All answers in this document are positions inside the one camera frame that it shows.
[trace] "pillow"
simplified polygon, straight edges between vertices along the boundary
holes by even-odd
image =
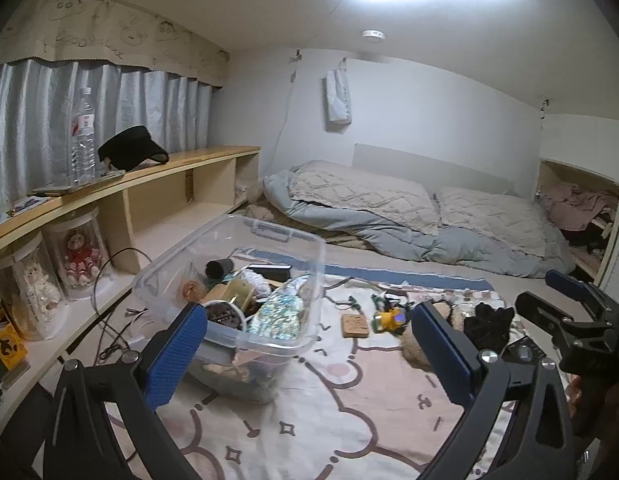
[[[312,160],[294,173],[289,191],[293,200],[368,211],[414,231],[438,234],[439,216],[417,182]]]
[[[459,187],[444,187],[436,198],[444,225],[469,229],[513,251],[545,257],[542,219],[529,200]]]

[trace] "water bottle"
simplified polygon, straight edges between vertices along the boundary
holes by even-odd
[[[70,156],[75,186],[87,184],[96,178],[94,107],[91,93],[90,87],[80,89],[80,100],[72,115]]]

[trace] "black glove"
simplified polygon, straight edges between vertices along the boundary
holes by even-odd
[[[478,303],[475,315],[465,320],[463,332],[479,350],[491,349],[500,354],[509,343],[513,308],[497,308]]]

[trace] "doll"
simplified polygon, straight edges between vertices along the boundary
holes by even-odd
[[[61,301],[61,292],[50,282],[49,276],[37,262],[25,264],[24,278],[27,283],[27,301],[45,321],[51,321],[54,317],[53,309]]]
[[[65,272],[71,286],[86,286],[93,283],[100,272],[101,252],[92,248],[81,233],[68,240],[65,255]]]

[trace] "pink clothes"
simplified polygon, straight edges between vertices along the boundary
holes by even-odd
[[[607,191],[586,191],[576,184],[561,182],[541,196],[549,221],[564,231],[584,231],[604,208],[615,208],[618,198]]]

